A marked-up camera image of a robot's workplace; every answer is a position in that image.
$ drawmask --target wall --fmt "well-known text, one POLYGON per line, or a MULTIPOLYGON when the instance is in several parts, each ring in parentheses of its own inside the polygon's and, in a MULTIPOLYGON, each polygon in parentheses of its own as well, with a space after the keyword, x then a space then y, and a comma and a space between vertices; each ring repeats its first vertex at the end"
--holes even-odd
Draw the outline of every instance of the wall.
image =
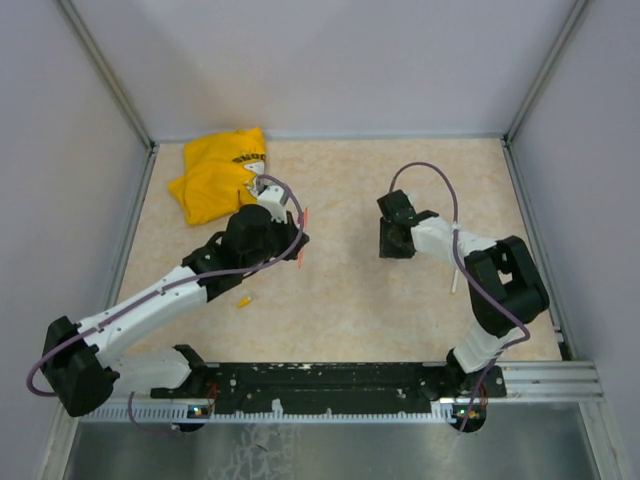
POLYGON ((571 0, 75 0, 156 140, 500 135, 571 0))
POLYGON ((52 320, 104 301, 146 154, 54 2, 2 2, 0 65, 0 465, 28 479, 55 403, 26 373, 52 320))
MULTIPOLYGON (((567 321, 640 451, 640 3, 593 2, 516 140, 567 321)), ((640 460, 635 461, 640 474, 640 460)))

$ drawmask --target yellow cloth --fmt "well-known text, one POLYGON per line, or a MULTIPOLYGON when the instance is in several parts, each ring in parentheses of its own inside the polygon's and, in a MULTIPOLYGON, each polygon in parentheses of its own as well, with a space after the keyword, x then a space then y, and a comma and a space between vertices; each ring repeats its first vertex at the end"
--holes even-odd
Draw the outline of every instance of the yellow cloth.
POLYGON ((184 176, 169 183, 189 225, 201 225, 256 203, 264 173, 262 130, 216 133, 184 147, 184 176))

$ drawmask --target robotic arm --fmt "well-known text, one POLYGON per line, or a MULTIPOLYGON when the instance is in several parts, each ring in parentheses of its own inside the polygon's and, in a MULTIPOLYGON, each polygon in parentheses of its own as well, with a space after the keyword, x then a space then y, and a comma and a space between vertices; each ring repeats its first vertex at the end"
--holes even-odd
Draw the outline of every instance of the robotic arm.
POLYGON ((240 285, 247 274, 285 253, 301 235, 283 258, 296 259, 309 237, 299 232, 291 212, 286 211, 287 200, 283 188, 266 187, 257 205, 240 208, 229 218, 226 231, 214 234, 206 245, 147 289, 76 324, 66 316, 51 323, 43 355, 70 338, 86 334, 41 366, 69 415, 85 415, 111 395, 180 387, 191 374, 188 355, 181 349, 123 353, 172 318, 240 285), (114 317, 118 321, 106 324, 106 319, 114 317))
MULTIPOLYGON (((416 213, 402 190, 378 199, 380 257, 412 258, 416 252, 434 255, 457 268, 453 256, 453 226, 437 213, 416 213)), ((511 236, 493 240, 459 229, 458 253, 466 270, 500 305, 524 324, 549 307, 549 296, 524 241, 511 236), (503 282, 503 276, 511 279, 503 282)), ((447 355, 447 366, 462 377, 477 372, 517 338, 519 329, 470 289, 475 323, 447 355)))

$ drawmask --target purple hose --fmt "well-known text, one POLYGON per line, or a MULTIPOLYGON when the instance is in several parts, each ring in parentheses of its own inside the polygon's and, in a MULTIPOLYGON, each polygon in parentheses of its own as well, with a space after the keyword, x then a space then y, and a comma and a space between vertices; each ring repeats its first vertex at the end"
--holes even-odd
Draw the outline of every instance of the purple hose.
MULTIPOLYGON (((286 183, 281 182, 277 178, 274 178, 271 175, 258 175, 258 179, 260 179, 260 180, 269 180, 269 181, 275 183, 276 185, 281 187, 287 193, 289 198, 291 198, 291 201, 293 201, 293 204, 295 205, 296 211, 298 213, 298 225, 299 225, 299 228, 298 228, 298 234, 293 239, 293 242, 291 242, 291 245, 289 245, 284 252, 282 252, 280 255, 275 257, 273 260, 270 260, 270 261, 268 261, 266 263, 263 263, 261 265, 257 265, 255 267, 247 267, 247 268, 235 268, 235 269, 230 269, 230 270, 216 270, 214 272, 206 272, 206 273, 201 273, 199 275, 193 275, 192 277, 187 277, 187 278, 183 278, 181 280, 177 280, 175 282, 168 283, 162 289, 163 292, 171 290, 171 289, 173 289, 175 287, 178 287, 180 285, 183 285, 185 283, 195 282, 195 281, 198 281, 198 280, 203 279, 203 278, 220 277, 222 275, 237 275, 237 274, 251 273, 251 272, 257 272, 259 270, 264 270, 265 268, 271 267, 272 265, 274 265, 274 264, 278 263, 279 261, 283 260, 284 258, 287 257, 287 255, 289 255, 289 253, 291 253, 291 251, 293 251, 293 249, 296 247, 296 245, 302 239, 302 234, 304 233, 303 232, 304 212, 302 211, 302 207, 300 206, 300 202, 298 201, 296 196, 291 191, 291 188, 289 188, 289 186, 286 183)), ((102 322, 98 323, 97 327, 93 327, 93 328, 90 328, 89 330, 87 330, 85 332, 79 333, 78 335, 75 335, 74 337, 71 337, 70 339, 62 342, 57 347, 54 347, 51 350, 49 350, 46 354, 44 354, 42 356, 42 358, 40 360, 38 360, 33 365, 33 367, 31 367, 31 369, 29 370, 29 373, 27 374, 27 388, 29 389, 29 391, 31 393, 33 393, 34 395, 37 395, 39 397, 55 397, 56 394, 54 392, 46 392, 44 390, 40 390, 33 384, 33 379, 34 379, 36 373, 38 372, 38 370, 40 370, 40 368, 45 363, 47 363, 49 360, 51 360, 55 355, 60 353, 65 348, 69 347, 70 345, 73 345, 76 342, 79 342, 80 340, 82 340, 82 339, 88 337, 89 335, 97 332, 98 330, 102 330, 107 325, 110 325, 111 323, 115 322, 116 320, 121 318, 123 315, 129 313, 131 310, 139 307, 143 303, 148 302, 149 300, 151 300, 152 298, 156 297, 160 293, 161 293, 160 290, 154 290, 153 292, 147 293, 146 295, 140 297, 135 302, 127 305, 126 307, 124 307, 122 310, 119 310, 119 311, 115 312, 114 314, 112 314, 111 316, 107 317, 102 322)))
POLYGON ((498 354, 495 357, 493 357, 489 361, 489 363, 487 363, 487 365, 484 367, 484 369, 482 370, 482 373, 480 374, 480 377, 478 377, 478 381, 476 382, 476 385, 475 385, 475 387, 473 388, 473 390, 471 392, 471 396, 469 397, 469 404, 467 405, 464 417, 462 418, 462 423, 460 424, 460 430, 459 431, 462 432, 464 430, 464 427, 467 425, 467 421, 469 420, 469 414, 471 413, 471 408, 473 407, 473 401, 476 399, 476 397, 480 393, 480 388, 482 386, 482 383, 484 382, 484 379, 487 376, 487 373, 489 372, 489 370, 491 370, 491 368, 493 368, 493 366, 496 364, 496 361, 498 360, 498 357, 507 348, 512 347, 514 345, 517 345, 518 343, 526 342, 527 340, 529 340, 531 338, 531 333, 529 332, 529 329, 526 327, 526 325, 524 323, 522 323, 509 310, 507 310, 502 305, 500 305, 500 303, 498 303, 491 295, 489 295, 489 293, 484 288, 482 288, 480 286, 480 284, 478 282, 476 282, 476 279, 471 276, 471 274, 465 268, 464 263, 462 263, 462 260, 460 259, 460 253, 458 252, 458 237, 459 237, 459 234, 460 234, 460 232, 458 230, 458 228, 459 228, 459 226, 458 226, 458 211, 459 211, 459 208, 458 208, 458 196, 456 195, 456 192, 455 192, 455 190, 453 188, 453 185, 451 184, 451 181, 449 181, 447 176, 444 174, 444 172, 439 167, 437 167, 437 166, 435 166, 435 165, 433 165, 431 163, 427 163, 427 162, 411 162, 411 163, 407 163, 404 167, 402 167, 400 170, 398 170, 396 172, 396 174, 393 176, 393 179, 391 180, 391 186, 389 187, 389 192, 393 191, 393 189, 394 189, 394 187, 396 185, 396 181, 398 179, 398 176, 400 176, 400 174, 402 172, 404 172, 407 168, 414 167, 414 166, 429 167, 432 170, 435 170, 438 173, 438 175, 440 175, 440 177, 442 177, 442 179, 444 180, 444 183, 447 184, 447 188, 449 189, 449 192, 451 193, 451 199, 453 200, 453 258, 454 258, 454 260, 456 262, 456 265, 458 266, 458 270, 460 270, 462 272, 464 277, 469 282, 469 285, 471 285, 476 292, 478 292, 493 308, 495 308, 498 312, 500 312, 502 315, 507 317, 516 327, 518 327, 520 330, 522 330, 522 333, 524 334, 520 338, 516 338, 515 340, 512 340, 510 342, 505 343, 502 346, 502 349, 500 349, 500 351, 498 352, 498 354))

